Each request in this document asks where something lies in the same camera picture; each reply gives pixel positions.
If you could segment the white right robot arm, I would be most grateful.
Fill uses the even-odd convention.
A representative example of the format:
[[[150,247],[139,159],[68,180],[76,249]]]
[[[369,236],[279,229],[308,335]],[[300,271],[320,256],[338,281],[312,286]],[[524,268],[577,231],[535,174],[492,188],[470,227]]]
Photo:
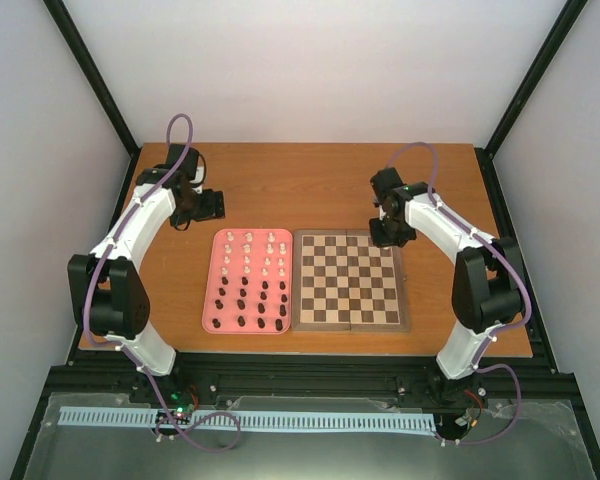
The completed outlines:
[[[375,246],[402,247],[421,233],[452,262],[456,321],[436,363],[448,380],[473,374],[498,331],[530,311],[519,247],[468,223],[428,184],[404,183],[393,167],[378,171],[370,184],[379,208],[369,220]]]

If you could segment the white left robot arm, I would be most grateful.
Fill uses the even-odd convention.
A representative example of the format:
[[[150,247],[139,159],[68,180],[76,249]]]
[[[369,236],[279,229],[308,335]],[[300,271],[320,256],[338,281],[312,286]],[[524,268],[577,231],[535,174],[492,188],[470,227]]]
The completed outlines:
[[[206,174],[197,149],[170,145],[163,163],[137,177],[129,204],[105,238],[67,265],[74,317],[85,337],[129,355],[140,372],[155,376],[154,392],[170,403],[186,395],[188,378],[174,368],[176,350],[150,322],[139,270],[164,223],[185,231],[193,222],[225,217],[224,195],[204,186]]]

